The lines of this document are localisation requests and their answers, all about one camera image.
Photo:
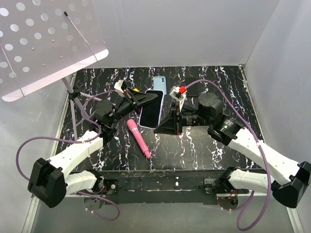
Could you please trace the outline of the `bare black phone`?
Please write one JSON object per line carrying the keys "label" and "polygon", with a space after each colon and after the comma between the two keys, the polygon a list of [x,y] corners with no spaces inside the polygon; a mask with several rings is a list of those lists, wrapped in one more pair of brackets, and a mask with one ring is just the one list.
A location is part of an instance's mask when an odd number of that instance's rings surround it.
{"label": "bare black phone", "polygon": [[[196,80],[197,78],[186,77],[185,84],[189,85]],[[191,87],[187,87],[187,97],[197,97],[197,96],[198,96],[198,86],[196,84]]]}

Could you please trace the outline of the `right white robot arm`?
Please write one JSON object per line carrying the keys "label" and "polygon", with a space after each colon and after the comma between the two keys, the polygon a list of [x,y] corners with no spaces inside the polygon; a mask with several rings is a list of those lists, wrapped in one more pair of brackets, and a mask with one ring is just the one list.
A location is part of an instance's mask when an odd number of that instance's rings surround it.
{"label": "right white robot arm", "polygon": [[263,142],[257,142],[240,121],[223,113],[223,102],[213,93],[198,98],[198,108],[180,108],[171,104],[168,116],[156,127],[156,134],[179,135],[183,127],[207,126],[214,140],[234,149],[255,162],[270,176],[229,167],[223,175],[204,188],[210,193],[231,193],[247,189],[261,193],[272,192],[282,205],[296,208],[311,182],[309,162],[289,159]]}

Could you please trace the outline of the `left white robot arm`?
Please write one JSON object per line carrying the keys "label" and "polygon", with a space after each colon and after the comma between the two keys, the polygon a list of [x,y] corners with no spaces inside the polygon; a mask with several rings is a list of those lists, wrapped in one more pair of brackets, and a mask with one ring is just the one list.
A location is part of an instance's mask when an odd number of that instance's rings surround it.
{"label": "left white robot arm", "polygon": [[84,135],[61,153],[48,160],[39,158],[33,166],[28,191],[48,207],[57,206],[66,195],[87,190],[99,194],[104,189],[104,177],[94,171],[72,173],[82,161],[109,142],[117,131],[115,125],[132,111],[141,108],[157,98],[157,94],[123,89],[117,104],[103,99],[96,105],[90,127]]}

